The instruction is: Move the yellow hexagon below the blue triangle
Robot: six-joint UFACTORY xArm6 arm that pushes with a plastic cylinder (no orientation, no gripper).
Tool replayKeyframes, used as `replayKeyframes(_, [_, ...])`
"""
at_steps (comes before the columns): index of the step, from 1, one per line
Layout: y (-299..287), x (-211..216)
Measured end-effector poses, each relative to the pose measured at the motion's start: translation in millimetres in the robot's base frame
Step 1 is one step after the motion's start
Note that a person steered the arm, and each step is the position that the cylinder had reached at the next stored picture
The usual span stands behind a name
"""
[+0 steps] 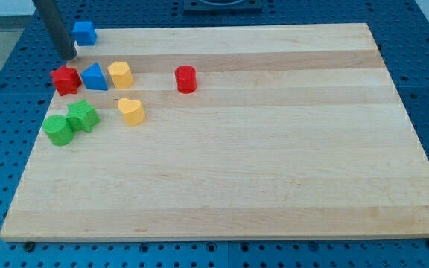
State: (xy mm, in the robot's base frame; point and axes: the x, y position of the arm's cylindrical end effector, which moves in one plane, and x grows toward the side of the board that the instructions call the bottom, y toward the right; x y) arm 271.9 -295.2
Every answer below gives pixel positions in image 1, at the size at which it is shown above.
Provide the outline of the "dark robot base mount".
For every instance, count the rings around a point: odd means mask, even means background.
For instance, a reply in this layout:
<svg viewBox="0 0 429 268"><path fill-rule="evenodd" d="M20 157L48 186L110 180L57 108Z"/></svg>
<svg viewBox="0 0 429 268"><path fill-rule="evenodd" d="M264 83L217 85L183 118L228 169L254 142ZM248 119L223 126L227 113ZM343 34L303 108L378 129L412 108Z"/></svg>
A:
<svg viewBox="0 0 429 268"><path fill-rule="evenodd" d="M183 0L183 13L262 11L263 0Z"/></svg>

